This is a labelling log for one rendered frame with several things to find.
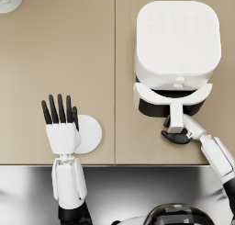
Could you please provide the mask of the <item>white round plate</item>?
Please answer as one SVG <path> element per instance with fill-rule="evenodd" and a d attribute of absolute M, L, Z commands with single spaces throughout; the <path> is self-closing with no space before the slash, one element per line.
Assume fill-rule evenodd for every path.
<path fill-rule="evenodd" d="M 86 154 L 99 145 L 102 140 L 102 129 L 98 121 L 88 115 L 79 115 L 78 124 L 82 140 L 75 153 Z"/>

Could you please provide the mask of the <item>air fryer drawer with handle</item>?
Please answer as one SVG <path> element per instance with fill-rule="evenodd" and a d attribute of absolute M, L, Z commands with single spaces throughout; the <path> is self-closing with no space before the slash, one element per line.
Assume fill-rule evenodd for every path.
<path fill-rule="evenodd" d="M 153 105 L 167 105 L 170 107 L 169 133 L 180 133 L 184 127 L 183 106 L 192 106 L 204 101 L 210 94 L 212 84 L 206 84 L 196 90 L 193 94 L 184 97 L 165 97 L 156 94 L 142 83 L 134 84 L 134 104 L 137 106 L 140 100 Z"/>

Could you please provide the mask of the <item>white air fryer body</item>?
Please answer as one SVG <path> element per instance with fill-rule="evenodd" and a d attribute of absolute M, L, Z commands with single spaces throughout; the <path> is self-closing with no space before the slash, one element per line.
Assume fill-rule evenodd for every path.
<path fill-rule="evenodd" d="M 154 1 L 137 16 L 135 74 L 154 90 L 196 90 L 221 58 L 218 16 L 197 1 Z"/>

